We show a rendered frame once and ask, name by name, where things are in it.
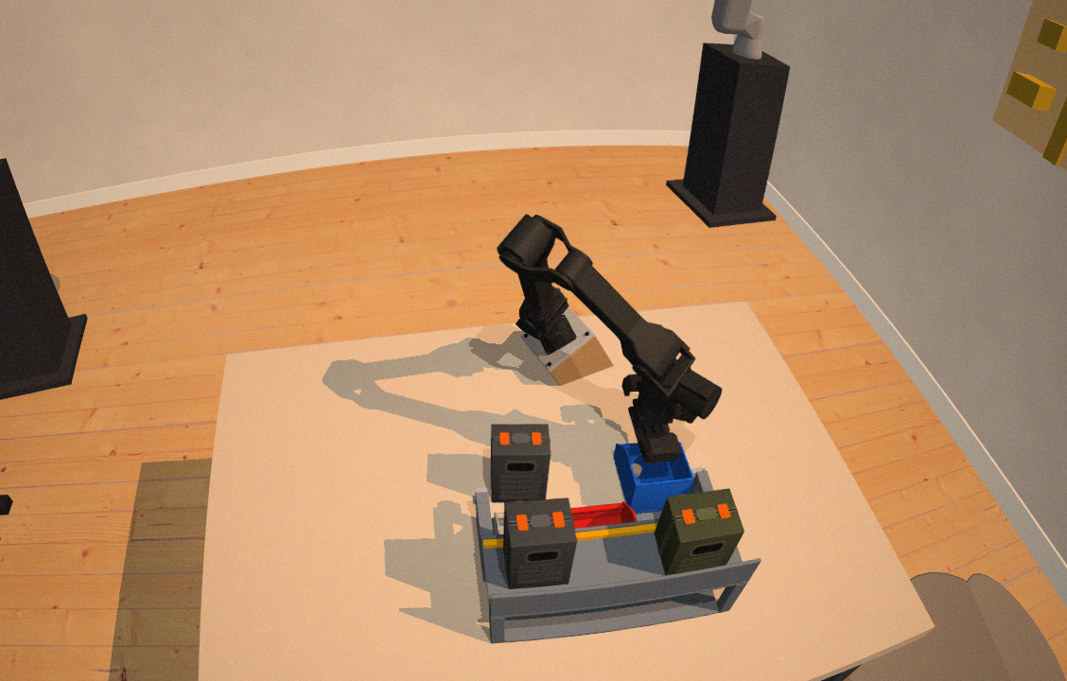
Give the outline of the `blue bin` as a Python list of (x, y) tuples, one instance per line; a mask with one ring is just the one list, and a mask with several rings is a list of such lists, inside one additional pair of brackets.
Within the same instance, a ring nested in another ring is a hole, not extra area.
[[(679, 444), (682, 449), (682, 444)], [(621, 491), (636, 514), (660, 512), (666, 498), (687, 495), (691, 491), (692, 471), (684, 449), (676, 461), (646, 463), (638, 443), (616, 444), (614, 461), (619, 471)], [(640, 476), (636, 476), (632, 463), (640, 464)]]

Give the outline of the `red open bin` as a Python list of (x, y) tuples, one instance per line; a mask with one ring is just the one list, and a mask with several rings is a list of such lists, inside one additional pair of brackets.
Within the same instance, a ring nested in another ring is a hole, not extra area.
[(637, 521), (636, 512), (633, 512), (633, 510), (630, 509), (627, 501), (598, 505), (598, 507), (577, 507), (570, 509), (573, 521), (575, 521), (575, 529), (610, 525), (610, 523), (628, 523)]

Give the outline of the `yellow flat bar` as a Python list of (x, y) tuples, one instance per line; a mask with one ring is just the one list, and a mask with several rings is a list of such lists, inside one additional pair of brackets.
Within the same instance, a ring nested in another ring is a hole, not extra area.
[[(576, 532), (577, 540), (591, 540), (608, 537), (624, 537), (630, 534), (639, 534), (646, 532), (654, 532), (657, 529), (657, 523), (646, 523), (646, 525), (623, 527), (623, 529), (607, 529), (607, 530), (590, 530), (590, 532)], [(501, 539), (485, 539), (482, 540), (485, 549), (489, 548), (503, 548)]]

